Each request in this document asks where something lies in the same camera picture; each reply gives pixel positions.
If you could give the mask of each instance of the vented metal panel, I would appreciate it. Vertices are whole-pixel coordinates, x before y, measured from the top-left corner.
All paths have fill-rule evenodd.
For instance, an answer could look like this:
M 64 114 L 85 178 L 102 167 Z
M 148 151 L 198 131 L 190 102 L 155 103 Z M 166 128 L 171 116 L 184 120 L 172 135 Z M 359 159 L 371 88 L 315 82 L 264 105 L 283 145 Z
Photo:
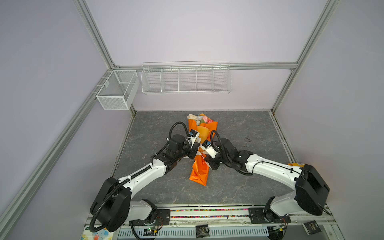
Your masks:
M 104 109 L 113 109 L 113 110 L 127 110 L 127 105 L 125 104 L 123 97 L 117 98 L 98 98 L 100 104 Z
M 143 237 L 143 230 L 146 227 L 135 227 L 136 233 L 140 238 Z M 209 237 L 205 238 L 225 238 L 225 237 L 266 237 L 269 236 L 267 227 L 243 226 L 243 227 L 209 227 Z M 131 228 L 121 228 L 118 239 L 134 239 Z M 160 229 L 156 238 L 196 238 L 195 227 L 166 227 Z

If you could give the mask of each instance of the yellow object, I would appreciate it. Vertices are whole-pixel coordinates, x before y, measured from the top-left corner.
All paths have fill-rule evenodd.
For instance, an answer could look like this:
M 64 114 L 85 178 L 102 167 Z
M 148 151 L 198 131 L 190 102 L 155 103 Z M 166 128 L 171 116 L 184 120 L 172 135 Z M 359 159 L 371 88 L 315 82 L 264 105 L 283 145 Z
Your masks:
M 197 131 L 200 133 L 199 138 L 201 138 L 201 143 L 203 143 L 209 134 L 209 129 L 207 127 L 197 126 Z
M 298 163 L 288 163 L 289 166 L 295 166 L 295 167 L 304 167 L 305 164 L 298 164 Z

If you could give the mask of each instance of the white wall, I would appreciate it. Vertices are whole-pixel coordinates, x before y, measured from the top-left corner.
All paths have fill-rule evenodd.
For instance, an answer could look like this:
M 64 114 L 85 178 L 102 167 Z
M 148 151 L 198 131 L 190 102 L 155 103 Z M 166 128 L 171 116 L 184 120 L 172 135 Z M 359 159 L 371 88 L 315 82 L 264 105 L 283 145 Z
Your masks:
M 383 12 L 381 0 L 343 0 L 277 110 L 347 240 L 382 239 Z
M 0 214 L 106 71 L 72 1 L 0 3 Z
M 96 102 L 8 239 L 79 239 L 129 120 L 129 111 L 107 111 Z
M 116 65 L 296 61 L 326 0 L 87 0 Z
M 289 73 L 288 69 L 233 70 L 230 93 L 145 95 L 140 86 L 133 104 L 140 111 L 271 109 Z

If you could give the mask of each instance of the black joint housing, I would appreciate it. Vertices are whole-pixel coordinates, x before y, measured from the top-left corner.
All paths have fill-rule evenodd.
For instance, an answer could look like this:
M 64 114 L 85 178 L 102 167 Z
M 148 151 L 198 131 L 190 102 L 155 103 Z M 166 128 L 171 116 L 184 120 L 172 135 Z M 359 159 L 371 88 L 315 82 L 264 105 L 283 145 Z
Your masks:
M 228 156 L 234 160 L 237 157 L 237 149 L 233 146 L 231 141 L 226 138 L 222 138 L 221 142 L 223 143 L 223 146 L 220 146 L 220 142 L 216 142 L 216 145 L 224 148 L 224 150 L 228 153 Z
M 266 202 L 266 205 L 264 207 L 264 214 L 265 214 L 265 218 L 269 221 L 269 222 L 276 222 L 276 220 L 280 219 L 280 217 L 274 213 L 272 210 L 271 210 L 271 203 L 272 201 L 274 200 L 275 196 L 273 197 L 270 197 L 268 199 L 268 201 Z
M 119 180 L 110 177 L 104 181 L 97 194 L 89 212 L 93 215 L 103 202 L 105 196 L 110 193 Z M 131 189 L 122 187 L 101 209 L 97 220 L 104 225 L 109 232 L 116 231 L 127 219 L 129 213 L 129 204 L 131 202 Z
M 215 158 L 212 158 L 210 155 L 207 155 L 204 158 L 204 161 L 209 163 L 212 170 L 217 170 L 220 166 L 220 156 L 218 156 L 218 154 L 216 155 L 217 157 L 215 157 Z
M 146 220 L 143 220 L 143 221 L 147 222 L 147 223 L 153 223 L 155 221 L 155 218 L 156 218 L 157 206 L 155 204 L 153 204 L 151 201 L 149 201 L 148 199 L 143 199 L 143 201 L 145 201 L 146 203 L 148 203 L 152 207 L 151 213 L 148 215 Z
M 168 150 L 171 152 L 177 152 L 184 147 L 185 137 L 183 135 L 175 134 L 169 139 Z
M 317 172 L 308 164 L 300 168 L 302 176 L 296 178 L 296 201 L 306 212 L 320 216 L 329 194 L 329 187 Z

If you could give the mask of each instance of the white wire basket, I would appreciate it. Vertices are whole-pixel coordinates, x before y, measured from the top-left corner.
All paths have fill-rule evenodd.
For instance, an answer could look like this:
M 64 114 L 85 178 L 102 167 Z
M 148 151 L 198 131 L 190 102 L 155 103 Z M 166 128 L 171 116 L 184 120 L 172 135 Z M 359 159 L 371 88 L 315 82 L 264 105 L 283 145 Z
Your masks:
M 229 63 L 146 65 L 141 76 L 145 94 L 229 93 L 232 88 Z
M 134 70 L 113 70 L 96 97 L 105 110 L 129 110 L 140 82 Z

